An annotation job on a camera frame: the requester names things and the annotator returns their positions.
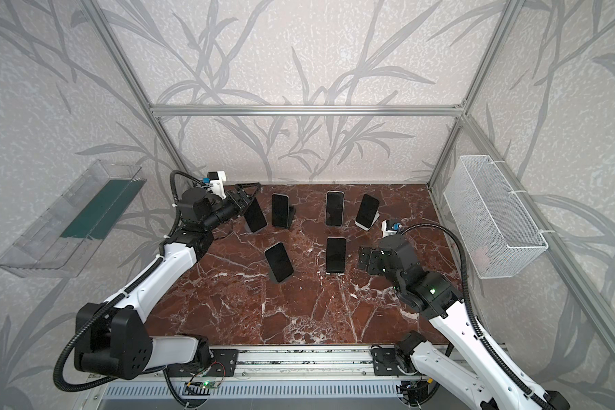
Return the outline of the phone pink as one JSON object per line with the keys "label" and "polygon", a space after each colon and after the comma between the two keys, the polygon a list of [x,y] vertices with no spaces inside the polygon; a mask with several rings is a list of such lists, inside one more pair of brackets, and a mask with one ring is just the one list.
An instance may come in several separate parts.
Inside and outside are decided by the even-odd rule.
{"label": "phone pink", "polygon": [[347,258],[347,240],[343,237],[326,239],[326,272],[344,274]]}

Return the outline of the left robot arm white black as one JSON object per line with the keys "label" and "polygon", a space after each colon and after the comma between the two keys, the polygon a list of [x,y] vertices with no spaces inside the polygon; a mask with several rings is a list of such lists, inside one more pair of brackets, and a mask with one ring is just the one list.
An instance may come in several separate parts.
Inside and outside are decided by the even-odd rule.
{"label": "left robot arm white black", "polygon": [[157,302],[208,253],[215,229],[243,215],[260,188],[258,183],[236,184],[227,191],[220,181],[212,180],[176,199],[173,228],[162,240],[155,260],[104,302],[87,303],[76,315],[75,335],[54,368],[56,386],[67,391],[82,388],[64,380],[68,358],[77,371],[100,375],[102,384],[135,379],[166,366],[208,365],[205,338],[152,337],[145,323]]}

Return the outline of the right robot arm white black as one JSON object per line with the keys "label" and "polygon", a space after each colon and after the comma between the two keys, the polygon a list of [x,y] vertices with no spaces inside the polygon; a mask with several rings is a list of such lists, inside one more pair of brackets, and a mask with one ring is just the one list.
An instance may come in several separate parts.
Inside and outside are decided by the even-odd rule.
{"label": "right robot arm white black", "polygon": [[411,331],[398,343],[401,365],[430,377],[471,409],[568,409],[558,391],[547,391],[523,372],[480,324],[472,321],[459,290],[442,274],[426,271],[402,235],[359,250],[358,267],[382,276],[397,297],[449,340],[461,366]]}

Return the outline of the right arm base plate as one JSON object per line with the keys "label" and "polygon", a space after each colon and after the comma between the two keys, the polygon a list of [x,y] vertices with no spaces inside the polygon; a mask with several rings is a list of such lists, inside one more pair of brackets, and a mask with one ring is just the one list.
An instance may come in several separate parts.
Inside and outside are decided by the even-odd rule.
{"label": "right arm base plate", "polygon": [[382,347],[372,345],[370,347],[372,366],[375,376],[401,376],[403,372],[398,367],[395,347]]}

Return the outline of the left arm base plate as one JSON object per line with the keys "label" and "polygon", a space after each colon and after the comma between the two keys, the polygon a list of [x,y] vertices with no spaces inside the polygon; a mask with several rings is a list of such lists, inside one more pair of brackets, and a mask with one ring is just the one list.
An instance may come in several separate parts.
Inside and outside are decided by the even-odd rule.
{"label": "left arm base plate", "polygon": [[201,364],[172,365],[167,368],[171,378],[189,378],[190,376],[232,378],[234,376],[239,351],[235,348],[217,348],[211,350],[211,362],[205,367]]}

